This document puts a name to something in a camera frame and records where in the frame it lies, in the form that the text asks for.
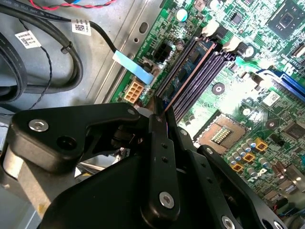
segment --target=black plastic bracket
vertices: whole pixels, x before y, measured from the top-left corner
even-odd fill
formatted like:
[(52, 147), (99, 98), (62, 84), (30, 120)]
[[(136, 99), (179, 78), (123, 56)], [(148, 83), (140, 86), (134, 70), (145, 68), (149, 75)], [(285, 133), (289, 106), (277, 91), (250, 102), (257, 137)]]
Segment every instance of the black plastic bracket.
[[(43, 132), (30, 129), (34, 119), (45, 121), (49, 128)], [(103, 146), (110, 148), (119, 125), (136, 124), (139, 119), (140, 114), (126, 103), (22, 111), (13, 116), (7, 141), (17, 156), (49, 172), (65, 173), (76, 167), (85, 151), (90, 153), (88, 148), (94, 150), (89, 136), (92, 128)]]

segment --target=pcie slot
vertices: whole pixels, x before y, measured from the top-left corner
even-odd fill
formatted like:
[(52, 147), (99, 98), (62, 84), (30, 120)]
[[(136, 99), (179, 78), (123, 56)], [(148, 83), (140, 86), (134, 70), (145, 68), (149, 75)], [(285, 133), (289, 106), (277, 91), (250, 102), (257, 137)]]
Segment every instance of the pcie slot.
[(257, 73), (263, 77), (271, 77), (271, 79), (282, 85), (291, 94), (305, 102), (305, 89), (297, 81), (286, 75), (284, 72), (262, 69)]

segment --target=chip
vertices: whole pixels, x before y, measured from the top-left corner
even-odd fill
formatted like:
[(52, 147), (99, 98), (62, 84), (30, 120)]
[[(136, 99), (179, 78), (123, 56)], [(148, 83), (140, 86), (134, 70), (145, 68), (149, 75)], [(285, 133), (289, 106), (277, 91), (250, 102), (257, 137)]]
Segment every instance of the chip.
[(302, 9), (292, 0), (286, 0), (266, 25), (281, 39), (286, 40), (304, 19)]
[(179, 79), (180, 82), (183, 82), (183, 80), (184, 80), (184, 78), (185, 78), (186, 75), (187, 75), (187, 71), (183, 68), (183, 69), (179, 72), (177, 78)]
[(301, 123), (292, 122), (284, 129), (284, 133), (293, 140), (299, 140), (305, 135), (305, 127)]
[(231, 21), (232, 21), (234, 24), (238, 25), (238, 24), (242, 21), (242, 17), (239, 15), (239, 13), (235, 13), (235, 14), (233, 15), (233, 17), (231, 18)]
[(199, 61), (199, 59), (201, 58), (201, 54), (198, 50), (195, 50), (194, 53), (191, 55), (191, 57), (189, 58), (189, 60), (192, 63), (197, 63), (197, 61)]

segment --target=motherboard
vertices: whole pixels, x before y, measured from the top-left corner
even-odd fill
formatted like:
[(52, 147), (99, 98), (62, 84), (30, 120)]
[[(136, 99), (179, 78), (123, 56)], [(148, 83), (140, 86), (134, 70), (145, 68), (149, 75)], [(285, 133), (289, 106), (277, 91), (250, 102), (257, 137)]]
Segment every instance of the motherboard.
[(305, 191), (305, 1), (164, 0), (112, 102), (172, 106), (270, 206)]

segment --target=metal panel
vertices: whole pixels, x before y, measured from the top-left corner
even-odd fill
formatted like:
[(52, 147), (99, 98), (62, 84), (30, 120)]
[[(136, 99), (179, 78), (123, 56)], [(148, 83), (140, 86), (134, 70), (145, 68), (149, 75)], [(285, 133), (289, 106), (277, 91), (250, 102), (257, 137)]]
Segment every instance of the metal panel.
[[(46, 0), (37, 0), (37, 2), (41, 5), (50, 5), (50, 1)], [(136, 34), (132, 36), (129, 36), (129, 34), (133, 29), (134, 31), (138, 31), (138, 28), (135, 29), (134, 24), (136, 23), (136, 26), (139, 25), (137, 24), (139, 16), (144, 15), (148, 18), (149, 20), (147, 22), (149, 25), (155, 21), (156, 16), (160, 12), (160, 2), (161, 0), (117, 0), (115, 3), (102, 9), (86, 10), (69, 8), (59, 9), (53, 13), (71, 19), (81, 18), (94, 21), (108, 33), (118, 49), (121, 49), (126, 44), (126, 46), (131, 48), (131, 51), (129, 49), (128, 52), (124, 53), (132, 53), (134, 55), (146, 35), (139, 36), (139, 42), (135, 43), (134, 36)], [(52, 4), (56, 3), (62, 3), (62, 1), (52, 1)], [(82, 4), (97, 4), (97, 1), (83, 0)], [(29, 74), (29, 82), (46, 84), (49, 78), (49, 65), (44, 52), (38, 48), (26, 50), (15, 38), (14, 34), (24, 31), (23, 26), (17, 19), (0, 14), (0, 21), (5, 21), (5, 23), (0, 24), (0, 31), (9, 39), (25, 62)], [(45, 95), (36, 108), (92, 104), (94, 102), (100, 103), (104, 101), (105, 96), (109, 94), (108, 90), (116, 79), (115, 75), (109, 76), (107, 74), (112, 67), (113, 60), (112, 52), (110, 52), (106, 42), (97, 32), (93, 32), (92, 36), (88, 37), (72, 33), (69, 23), (54, 22), (54, 24), (73, 42), (80, 54), (84, 65), (84, 78), (82, 83), (72, 91)], [(53, 82), (62, 83), (68, 80), (68, 76), (72, 71), (71, 58), (61, 53), (61, 46), (49, 35), (31, 25), (29, 25), (29, 28), (51, 56)], [(0, 59), (0, 69), (1, 85), (15, 84), (9, 69), (2, 59)], [(25, 110), (38, 98), (39, 95), (37, 94), (23, 94), (21, 98), (11, 103), (11, 105)]]

